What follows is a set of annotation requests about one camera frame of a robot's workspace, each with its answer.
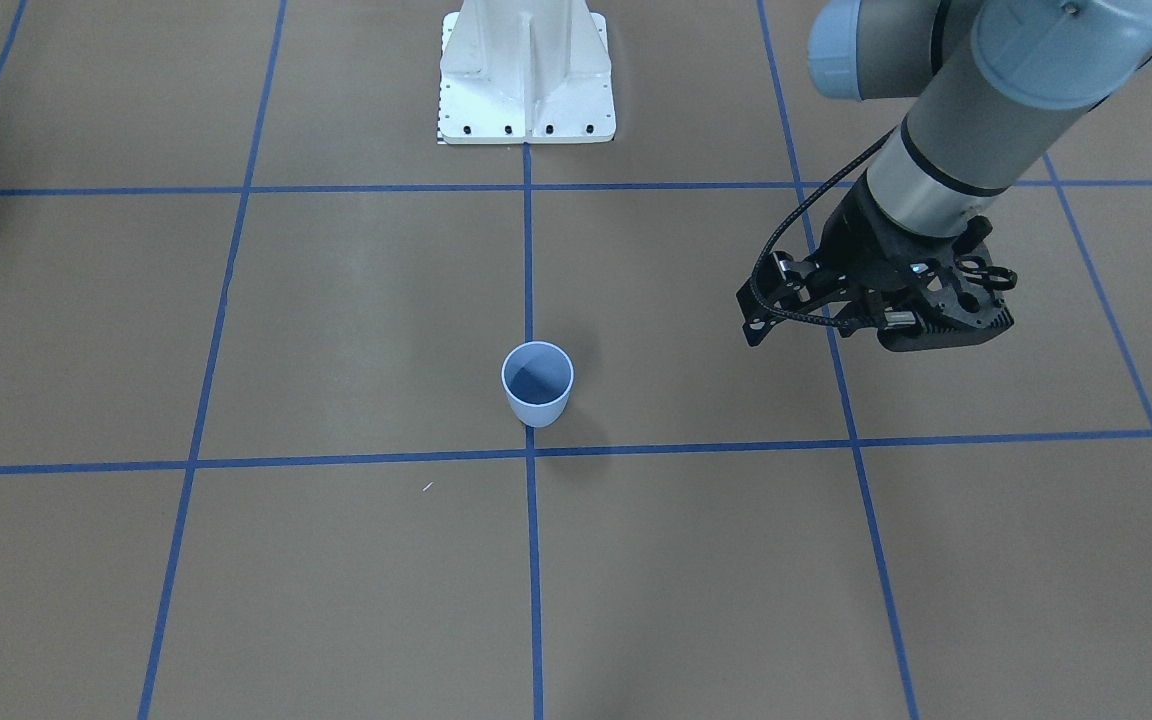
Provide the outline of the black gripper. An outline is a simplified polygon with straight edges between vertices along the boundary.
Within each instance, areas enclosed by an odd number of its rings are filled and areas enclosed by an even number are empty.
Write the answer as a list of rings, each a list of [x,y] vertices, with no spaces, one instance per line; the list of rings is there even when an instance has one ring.
[[[890,353],[982,344],[1014,327],[1005,293],[1018,274],[993,264],[987,217],[973,217],[954,238],[919,236],[893,223],[867,187],[856,184],[813,253],[797,260],[774,249],[820,196],[791,211],[736,293],[750,346],[781,323],[829,327],[841,338],[873,329]]]

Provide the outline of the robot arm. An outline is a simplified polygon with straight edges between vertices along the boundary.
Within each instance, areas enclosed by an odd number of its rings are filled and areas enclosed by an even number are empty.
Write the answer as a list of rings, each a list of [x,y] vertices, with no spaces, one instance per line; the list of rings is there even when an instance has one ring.
[[[986,209],[1152,63],[1152,1],[831,1],[806,50],[819,94],[911,106],[846,165],[858,181],[814,252],[776,242],[820,191],[765,243],[736,295],[746,342],[804,323],[892,353],[968,347],[1014,324]]]

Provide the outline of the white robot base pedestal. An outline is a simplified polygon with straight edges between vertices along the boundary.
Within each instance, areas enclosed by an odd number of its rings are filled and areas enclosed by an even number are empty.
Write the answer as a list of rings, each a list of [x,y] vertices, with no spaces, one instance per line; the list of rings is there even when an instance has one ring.
[[[440,50],[439,142],[616,137],[608,23],[585,1],[463,1],[444,15]]]

